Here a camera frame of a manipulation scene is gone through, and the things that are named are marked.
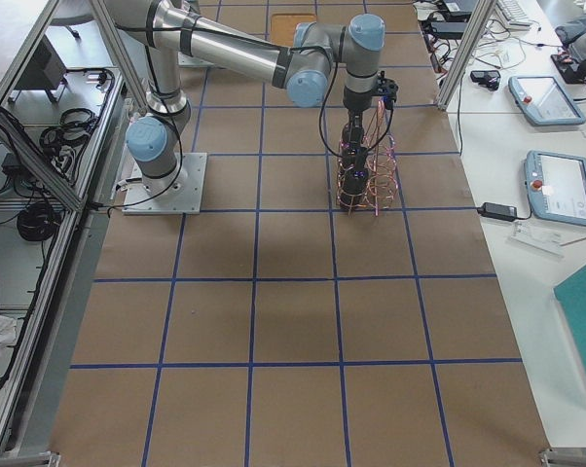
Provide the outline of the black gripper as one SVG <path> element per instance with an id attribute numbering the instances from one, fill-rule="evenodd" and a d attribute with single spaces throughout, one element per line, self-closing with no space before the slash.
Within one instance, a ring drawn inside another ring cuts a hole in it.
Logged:
<path id="1" fill-rule="evenodd" d="M 357 92 L 350 88 L 344 88 L 343 104 L 348 110 L 346 127 L 361 125 L 363 113 L 371 107 L 375 94 L 376 92 L 374 90 Z"/>

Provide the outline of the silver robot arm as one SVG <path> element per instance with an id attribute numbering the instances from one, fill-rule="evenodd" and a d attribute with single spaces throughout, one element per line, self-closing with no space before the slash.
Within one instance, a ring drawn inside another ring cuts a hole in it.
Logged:
<path id="1" fill-rule="evenodd" d="M 175 1 L 109 1 L 115 26 L 144 46 L 148 64 L 148 109 L 164 118 L 168 133 L 189 119 L 190 104 L 180 88 L 178 54 L 207 61 L 284 89 L 299 107 L 323 105 L 338 64 L 347 70 L 343 104 L 348 122 L 342 132 L 340 203 L 358 204 L 369 180 L 363 113 L 376 96 L 389 99 L 392 82 L 379 71 L 385 23 L 362 14 L 349 24 L 304 22 L 294 45 L 278 46 L 181 9 Z"/>

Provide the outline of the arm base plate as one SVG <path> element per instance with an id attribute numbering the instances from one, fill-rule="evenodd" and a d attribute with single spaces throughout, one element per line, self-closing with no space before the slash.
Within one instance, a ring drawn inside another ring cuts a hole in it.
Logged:
<path id="1" fill-rule="evenodd" d="M 162 179 L 144 178 L 138 164 L 131 176 L 136 183 L 128 185 L 123 212 L 127 215 L 199 214 L 207 153 L 183 153 L 182 163 Z"/>

